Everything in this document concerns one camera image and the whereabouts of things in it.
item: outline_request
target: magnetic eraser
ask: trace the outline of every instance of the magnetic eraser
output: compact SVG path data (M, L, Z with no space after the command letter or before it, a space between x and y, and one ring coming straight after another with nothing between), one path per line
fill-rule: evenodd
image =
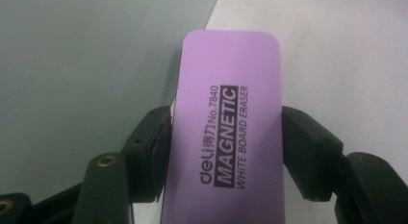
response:
M189 34L162 224L285 223L281 113L275 37Z

